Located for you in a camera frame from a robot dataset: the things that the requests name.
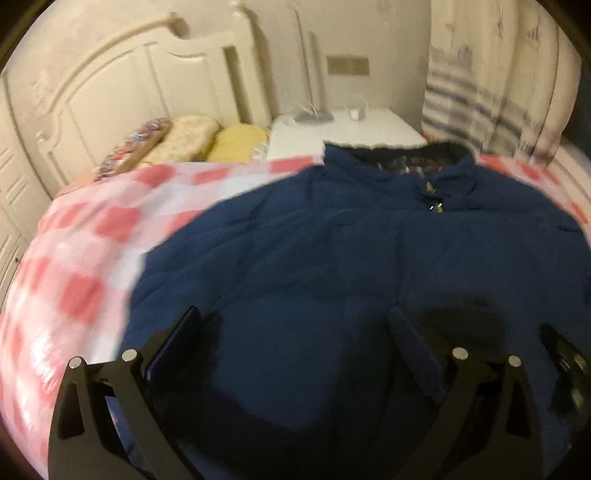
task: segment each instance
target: white headboard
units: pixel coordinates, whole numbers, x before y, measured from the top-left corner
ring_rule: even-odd
[[[230,28],[180,39],[165,14],[129,28],[87,56],[56,90],[41,155],[65,185],[101,163],[145,121],[201,114],[224,127],[271,123],[252,26],[235,8]]]

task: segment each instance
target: checkered bedsheet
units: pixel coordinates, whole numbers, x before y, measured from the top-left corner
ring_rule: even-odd
[[[582,210],[548,171],[493,156],[479,162],[539,188],[587,228]],[[214,203],[313,163],[321,160],[159,165],[51,204],[0,317],[0,413],[43,477],[67,361],[75,355],[89,363],[113,359],[144,254]]]

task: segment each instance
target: bedside table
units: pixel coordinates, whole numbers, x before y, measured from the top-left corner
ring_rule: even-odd
[[[323,155],[324,142],[376,147],[422,146],[427,141],[388,108],[370,108],[361,122],[349,118],[345,109],[331,111],[335,120],[326,124],[294,124],[291,115],[281,115],[271,128],[267,160]]]

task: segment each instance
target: curtain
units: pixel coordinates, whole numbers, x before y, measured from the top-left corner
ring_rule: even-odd
[[[581,59],[535,0],[431,0],[423,135],[549,163],[573,111]]]

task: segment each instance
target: white wardrobe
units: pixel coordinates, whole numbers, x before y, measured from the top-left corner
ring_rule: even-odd
[[[8,98],[0,74],[0,303],[51,202],[22,146]]]

